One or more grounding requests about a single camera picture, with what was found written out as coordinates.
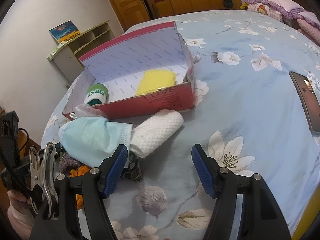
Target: blue floral bedsheet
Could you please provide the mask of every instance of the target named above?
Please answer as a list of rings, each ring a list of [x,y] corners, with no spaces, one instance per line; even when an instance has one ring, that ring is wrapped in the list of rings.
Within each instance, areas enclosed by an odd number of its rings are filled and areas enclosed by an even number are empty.
[[[195,64],[196,107],[183,111],[183,128],[141,162],[143,181],[120,180],[105,201],[116,235],[202,239],[215,200],[204,193],[193,166],[195,143],[236,174],[262,174],[293,234],[319,182],[320,139],[309,131],[289,71],[308,76],[319,98],[320,48],[270,17],[236,10],[166,17],[129,31],[166,21],[176,21],[191,52],[201,58]],[[42,147],[58,141],[66,100],[67,94],[52,114]],[[138,125],[146,118],[120,121]],[[83,211],[79,218],[90,238]]]

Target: metal clip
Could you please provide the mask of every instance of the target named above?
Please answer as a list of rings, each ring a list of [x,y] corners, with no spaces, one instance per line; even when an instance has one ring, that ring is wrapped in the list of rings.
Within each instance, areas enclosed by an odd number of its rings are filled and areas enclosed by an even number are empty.
[[[42,163],[40,164],[40,157],[38,149],[35,146],[30,147],[30,176],[31,176],[31,190],[42,199],[42,194],[47,198],[49,211],[47,219],[53,216],[54,208],[58,204],[58,195],[53,183],[53,165],[56,155],[56,148],[52,142],[48,142],[44,149]],[[31,205],[38,214],[39,205],[31,199]]]

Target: red box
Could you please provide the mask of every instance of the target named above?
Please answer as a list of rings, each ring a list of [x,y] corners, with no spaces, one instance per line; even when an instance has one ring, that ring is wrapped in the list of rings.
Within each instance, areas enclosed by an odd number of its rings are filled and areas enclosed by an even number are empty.
[[[103,83],[108,88],[109,102],[95,108],[104,111],[110,120],[195,106],[193,60],[175,22],[124,34],[89,51],[79,60],[85,69],[68,91],[68,101],[62,112],[67,118],[83,103],[88,87],[94,83]],[[178,84],[135,96],[144,71],[158,68],[177,73]]]

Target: orange flower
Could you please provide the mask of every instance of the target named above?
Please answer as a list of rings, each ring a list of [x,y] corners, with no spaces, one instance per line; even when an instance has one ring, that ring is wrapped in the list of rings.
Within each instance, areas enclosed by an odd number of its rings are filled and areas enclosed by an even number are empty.
[[[90,168],[87,166],[81,166],[78,171],[76,170],[71,170],[70,171],[70,176],[69,177],[76,177],[76,176],[82,176],[84,174],[86,174],[87,171],[89,171]],[[82,195],[76,195],[76,200],[77,200],[77,209],[83,209],[83,198]]]

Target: purple ruffled trim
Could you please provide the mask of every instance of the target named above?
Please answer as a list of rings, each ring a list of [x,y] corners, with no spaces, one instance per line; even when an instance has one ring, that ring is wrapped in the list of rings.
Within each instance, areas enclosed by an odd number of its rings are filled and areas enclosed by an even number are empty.
[[[315,23],[314,21],[311,21],[309,18],[304,17],[301,14],[296,14],[294,16],[295,19],[301,19],[301,20],[305,20],[307,23],[309,23],[310,25],[312,25],[313,27],[317,28],[320,31],[320,25],[318,23]]]
[[[269,5],[271,7],[273,7],[275,10],[277,10],[278,12],[282,13],[283,16],[285,16],[288,19],[296,19],[295,16],[300,13],[300,12],[306,12],[306,10],[304,8],[297,8],[297,9],[292,9],[290,12],[288,12],[286,9],[284,9],[282,6],[268,1],[268,0],[244,0],[244,2],[248,3],[248,4],[256,4],[256,3],[263,3],[266,5]]]

